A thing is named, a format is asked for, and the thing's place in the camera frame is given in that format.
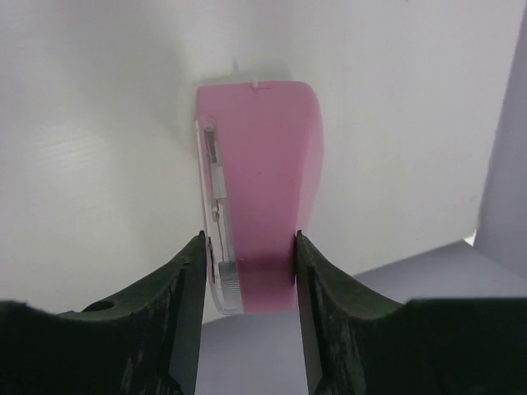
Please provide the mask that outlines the clear metronome cover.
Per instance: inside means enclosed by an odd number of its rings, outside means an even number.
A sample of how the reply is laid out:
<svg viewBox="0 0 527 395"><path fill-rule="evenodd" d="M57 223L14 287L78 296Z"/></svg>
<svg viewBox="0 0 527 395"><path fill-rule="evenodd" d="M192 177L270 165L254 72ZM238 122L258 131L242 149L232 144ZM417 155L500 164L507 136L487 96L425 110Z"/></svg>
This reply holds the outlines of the clear metronome cover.
<svg viewBox="0 0 527 395"><path fill-rule="evenodd" d="M201 115L196 118L195 127L212 298L219 313L242 314L244 307L217 120L210 115Z"/></svg>

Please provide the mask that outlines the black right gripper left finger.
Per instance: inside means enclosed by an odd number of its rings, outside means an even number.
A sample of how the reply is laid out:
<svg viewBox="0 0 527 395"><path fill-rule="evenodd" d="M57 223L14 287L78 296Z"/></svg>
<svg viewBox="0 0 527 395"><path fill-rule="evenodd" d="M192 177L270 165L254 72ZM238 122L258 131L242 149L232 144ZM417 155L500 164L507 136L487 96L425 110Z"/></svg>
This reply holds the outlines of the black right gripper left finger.
<svg viewBox="0 0 527 395"><path fill-rule="evenodd" d="M206 285L206 240L80 312L1 303L4 394L192 394Z"/></svg>

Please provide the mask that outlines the pink metronome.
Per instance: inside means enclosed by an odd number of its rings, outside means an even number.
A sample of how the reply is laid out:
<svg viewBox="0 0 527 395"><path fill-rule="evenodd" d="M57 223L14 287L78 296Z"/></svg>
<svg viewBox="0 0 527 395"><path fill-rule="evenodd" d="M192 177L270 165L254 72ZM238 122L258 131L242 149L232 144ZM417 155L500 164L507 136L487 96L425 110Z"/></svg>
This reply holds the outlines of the pink metronome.
<svg viewBox="0 0 527 395"><path fill-rule="evenodd" d="M323 122L301 81L200 86L198 116L217 120L243 314L296 303L295 239L319 186Z"/></svg>

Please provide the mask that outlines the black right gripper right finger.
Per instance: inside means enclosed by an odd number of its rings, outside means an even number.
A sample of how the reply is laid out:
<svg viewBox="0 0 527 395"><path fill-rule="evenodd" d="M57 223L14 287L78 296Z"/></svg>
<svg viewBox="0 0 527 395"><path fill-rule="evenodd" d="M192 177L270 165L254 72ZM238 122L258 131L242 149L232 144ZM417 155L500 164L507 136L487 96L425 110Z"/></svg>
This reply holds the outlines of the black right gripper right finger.
<svg viewBox="0 0 527 395"><path fill-rule="evenodd" d="M525 299L400 304L334 266L304 235L295 248L309 393L525 393Z"/></svg>

